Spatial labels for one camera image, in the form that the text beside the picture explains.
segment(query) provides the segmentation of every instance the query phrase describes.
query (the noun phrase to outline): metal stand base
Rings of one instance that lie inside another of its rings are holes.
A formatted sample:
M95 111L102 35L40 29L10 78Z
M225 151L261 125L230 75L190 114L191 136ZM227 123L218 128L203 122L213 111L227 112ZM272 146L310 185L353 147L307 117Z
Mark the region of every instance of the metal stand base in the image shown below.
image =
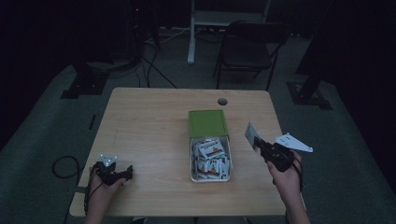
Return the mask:
M77 75L69 90L64 91L61 99L77 99L80 95L101 95L106 85L108 73L92 72L93 77L89 82L82 81Z
M332 110L332 106L329 101L325 100L320 93L319 89L316 89L311 96L304 96L301 92L303 83L301 82L287 82L291 97L296 105L318 105L320 109Z

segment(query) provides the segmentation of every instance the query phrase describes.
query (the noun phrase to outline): gray carpet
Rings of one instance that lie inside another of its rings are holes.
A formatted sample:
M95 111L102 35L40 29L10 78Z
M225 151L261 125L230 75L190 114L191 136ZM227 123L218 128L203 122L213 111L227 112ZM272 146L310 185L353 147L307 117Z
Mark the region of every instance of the gray carpet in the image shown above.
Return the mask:
M213 39L213 35L200 34ZM197 41L195 64L187 64L189 39L180 35L162 43L154 65L180 89L214 89L212 77L219 44ZM361 134L340 100L336 88L322 82L319 89L333 110L314 105L295 105L287 81L302 81L295 75L309 40L292 37L280 51L269 90L283 133L291 133L313 153L304 157L303 194L314 223L396 223L396 197L380 173ZM145 57L151 60L152 48ZM106 69L114 65L92 63ZM52 80L35 108L0 154L0 223L62 223L76 190L76 177L53 175L52 164L62 156L74 156L85 164L111 91L116 87L146 88L144 63L136 71L113 72L102 95L60 99L76 73L66 67ZM221 89L264 90L267 73L257 79L246 75L224 76ZM150 69L151 88L173 88L155 69ZM60 175L77 170L71 160L62 160ZM250 217L253 223L284 223L283 217ZM129 217L107 217L105 223L129 223ZM83 218L67 216L67 223ZM150 217L149 223L193 223L192 217ZM198 223L245 223L242 217L201 217Z

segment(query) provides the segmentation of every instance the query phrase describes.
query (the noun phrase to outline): green tin box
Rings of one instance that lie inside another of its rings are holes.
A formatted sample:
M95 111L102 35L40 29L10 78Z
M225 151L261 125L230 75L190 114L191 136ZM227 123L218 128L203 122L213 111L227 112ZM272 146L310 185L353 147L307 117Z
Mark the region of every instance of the green tin box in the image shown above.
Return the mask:
M192 181L228 181L233 164L223 110L189 111L189 122Z

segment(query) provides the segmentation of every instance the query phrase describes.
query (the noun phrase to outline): desk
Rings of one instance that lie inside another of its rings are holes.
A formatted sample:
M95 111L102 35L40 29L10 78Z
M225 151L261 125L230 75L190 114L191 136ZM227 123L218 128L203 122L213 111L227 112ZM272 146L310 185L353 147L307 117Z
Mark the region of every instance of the desk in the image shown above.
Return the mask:
M227 105L218 99L226 98ZM190 169L189 110L222 109L230 134L231 178L225 183L193 183ZM120 188L109 216L205 217L284 215L272 177L245 130L252 122L271 143L281 135L266 91L116 88L109 99L87 165L101 153L118 156L117 167L134 166L134 178ZM84 215L84 194L70 207Z
M266 21L271 0L264 2L262 13L246 13L195 10L195 0L191 0L191 32L187 63L194 64L195 61L195 25L228 26L233 21Z

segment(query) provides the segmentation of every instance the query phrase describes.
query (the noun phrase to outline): black chair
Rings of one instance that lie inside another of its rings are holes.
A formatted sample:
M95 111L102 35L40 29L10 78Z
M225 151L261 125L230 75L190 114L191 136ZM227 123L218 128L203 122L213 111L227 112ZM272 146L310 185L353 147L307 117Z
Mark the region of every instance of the black chair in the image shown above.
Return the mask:
M235 21L226 29L221 42L219 57L213 72L218 76L219 88L221 71L256 72L271 68L266 91L268 91L276 66L277 54L290 36L290 27L285 23ZM274 44L270 53L269 45Z

